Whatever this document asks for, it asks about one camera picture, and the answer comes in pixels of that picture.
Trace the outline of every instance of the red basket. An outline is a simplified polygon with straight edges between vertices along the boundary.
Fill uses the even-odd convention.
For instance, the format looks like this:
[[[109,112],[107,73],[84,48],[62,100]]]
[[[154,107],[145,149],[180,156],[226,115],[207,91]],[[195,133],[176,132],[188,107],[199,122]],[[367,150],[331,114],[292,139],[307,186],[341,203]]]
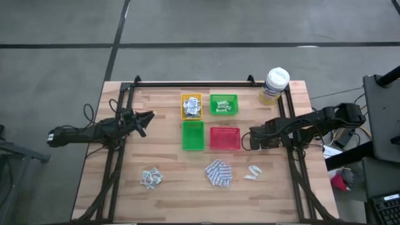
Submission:
[[[240,149],[240,129],[236,127],[210,128],[210,148],[224,150]]]

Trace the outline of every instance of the yellow container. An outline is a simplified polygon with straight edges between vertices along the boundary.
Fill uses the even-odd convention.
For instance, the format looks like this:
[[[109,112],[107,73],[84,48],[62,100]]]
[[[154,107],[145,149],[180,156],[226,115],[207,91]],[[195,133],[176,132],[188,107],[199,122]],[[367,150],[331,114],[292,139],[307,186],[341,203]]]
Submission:
[[[184,112],[184,109],[183,109],[183,101],[189,100],[189,98],[191,98],[191,97],[200,100],[200,106],[201,106],[200,117],[197,117],[197,118],[186,117],[186,113]],[[181,95],[181,119],[183,119],[183,120],[200,120],[202,118],[203,118],[203,100],[201,99],[201,94],[182,94]]]

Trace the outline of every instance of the black metal frame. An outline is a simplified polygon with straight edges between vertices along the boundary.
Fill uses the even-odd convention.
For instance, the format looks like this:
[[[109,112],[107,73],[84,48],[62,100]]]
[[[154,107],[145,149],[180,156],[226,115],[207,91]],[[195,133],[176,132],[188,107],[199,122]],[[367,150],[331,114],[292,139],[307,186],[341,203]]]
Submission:
[[[121,84],[119,97],[118,97],[118,106],[117,106],[117,110],[116,110],[117,112],[122,107],[124,93],[127,90],[129,90],[129,95],[128,95],[128,101],[127,101],[126,107],[127,108],[132,107],[134,88],[153,88],[153,87],[259,87],[260,88],[263,85],[262,82],[256,82],[252,75],[249,75],[247,81],[244,81],[244,82],[229,82],[229,81],[225,81],[225,82],[224,81],[216,81],[216,82],[209,82],[209,81],[208,82],[207,81],[206,82],[140,82],[140,81],[141,81],[141,78],[139,76],[136,76],[134,82],[132,82],[132,83],[124,82]],[[285,94],[287,97],[287,104],[288,104],[290,116],[293,117],[293,116],[295,116],[294,106],[293,106],[293,101],[291,98],[291,92],[290,92],[289,87],[285,90]],[[279,107],[279,111],[280,111],[280,116],[286,117],[282,97],[280,97],[278,99],[278,107]],[[294,163],[295,162],[295,159],[293,156],[294,148],[292,147],[291,143],[288,140],[289,140],[288,135],[282,136],[282,142],[287,149],[288,163],[289,163],[289,168],[290,168],[290,172],[291,172],[293,191],[294,191],[294,200],[296,202],[296,210],[297,210],[297,216],[299,218],[299,222],[300,223],[303,223],[303,222],[324,223],[324,221],[317,220],[317,218],[316,218],[316,213],[315,213],[315,208],[314,208],[314,203],[316,200],[315,196],[314,196],[314,199],[312,199],[308,195],[306,195],[307,206],[309,209],[310,218],[308,219],[308,218],[304,217],[304,209],[303,209],[303,204],[302,204],[300,189],[299,189],[299,185],[301,185],[301,183],[298,182],[296,179],[294,179],[294,176],[297,176],[296,174],[298,173],[298,170]],[[85,214],[77,220],[71,220],[70,222],[62,223],[62,224],[113,223],[116,202],[117,202],[117,196],[118,196],[119,175],[121,173],[123,157],[124,157],[125,142],[126,142],[125,138],[122,138],[120,147],[118,149],[109,149],[108,155],[107,155],[107,160],[106,160],[106,166],[105,166],[105,170],[104,170],[104,176],[103,176],[103,180],[102,180],[101,192],[96,197],[96,199],[91,204],[91,206],[88,207]],[[114,171],[111,173],[111,164],[113,161],[113,155],[116,151],[118,152],[117,163],[115,165]],[[300,168],[301,168],[300,175],[303,180],[302,188],[304,189],[304,184],[305,184],[306,188],[309,190],[309,192],[311,192],[311,188],[309,187],[309,178],[308,178],[307,169],[306,169],[306,162],[303,157],[299,157],[299,163],[300,163]],[[111,194],[109,213],[106,218],[103,218],[104,199],[111,187],[113,187],[113,189],[112,189],[112,194]],[[97,211],[95,220],[91,220],[95,211]]]

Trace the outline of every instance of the plastic wrapper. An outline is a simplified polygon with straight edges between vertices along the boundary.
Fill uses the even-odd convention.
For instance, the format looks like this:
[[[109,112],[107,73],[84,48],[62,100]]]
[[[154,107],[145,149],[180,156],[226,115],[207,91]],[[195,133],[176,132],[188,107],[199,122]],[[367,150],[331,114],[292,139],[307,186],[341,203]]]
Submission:
[[[189,100],[183,101],[183,110],[188,118],[200,118],[201,104],[195,97],[190,97]]]
[[[232,166],[225,165],[220,159],[215,160],[206,168],[206,174],[212,185],[229,187],[232,176]]]
[[[253,175],[258,176],[258,172],[253,169],[253,166],[249,166],[249,170]]]
[[[253,175],[245,175],[245,177],[244,177],[245,179],[251,179],[251,180],[256,180],[256,176],[253,176]]]
[[[231,106],[229,106],[229,102],[227,101],[217,101],[217,113],[227,113],[229,110],[231,110]]]
[[[255,170],[258,173],[263,173],[263,171],[255,165],[251,165],[251,169]]]
[[[162,180],[163,175],[154,167],[150,171],[143,171],[140,183],[147,189],[154,189]]]

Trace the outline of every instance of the plastic bin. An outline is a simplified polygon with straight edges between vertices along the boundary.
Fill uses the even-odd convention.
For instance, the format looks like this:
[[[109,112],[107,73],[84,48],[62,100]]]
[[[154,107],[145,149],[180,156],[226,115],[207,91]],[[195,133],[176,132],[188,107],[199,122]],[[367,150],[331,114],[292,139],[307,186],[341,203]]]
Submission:
[[[231,110],[228,112],[217,112],[217,102],[218,101],[227,101],[229,106],[231,106]],[[214,115],[235,115],[238,113],[238,96],[236,94],[210,94],[210,113]]]
[[[201,106],[200,117],[197,117],[197,118],[186,117],[186,114],[183,109],[183,101],[189,100],[190,97],[200,100],[200,106]],[[183,119],[183,120],[200,120],[203,118],[203,110],[204,110],[203,109],[203,100],[201,99],[201,94],[182,94],[181,95],[181,119]]]
[[[204,150],[204,122],[184,121],[182,123],[182,148],[187,151]]]
[[[240,129],[237,127],[212,127],[210,128],[211,149],[240,149]]]

